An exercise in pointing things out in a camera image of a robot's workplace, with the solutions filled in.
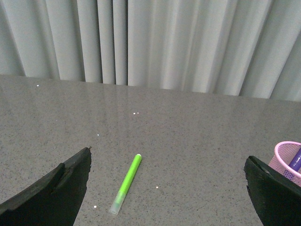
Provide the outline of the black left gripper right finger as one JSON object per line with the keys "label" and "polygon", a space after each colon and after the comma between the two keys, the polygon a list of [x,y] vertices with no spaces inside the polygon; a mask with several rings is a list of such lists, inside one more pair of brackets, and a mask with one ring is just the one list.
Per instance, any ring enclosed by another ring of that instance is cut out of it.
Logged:
{"label": "black left gripper right finger", "polygon": [[246,159],[247,191],[264,226],[301,224],[301,187],[256,158]]}

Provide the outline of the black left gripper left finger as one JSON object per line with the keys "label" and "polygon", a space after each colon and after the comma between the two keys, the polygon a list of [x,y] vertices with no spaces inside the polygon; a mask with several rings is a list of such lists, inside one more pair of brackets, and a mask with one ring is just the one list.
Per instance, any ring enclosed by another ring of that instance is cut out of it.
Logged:
{"label": "black left gripper left finger", "polygon": [[0,205],[2,226],[72,226],[87,191],[91,149],[85,147]]}

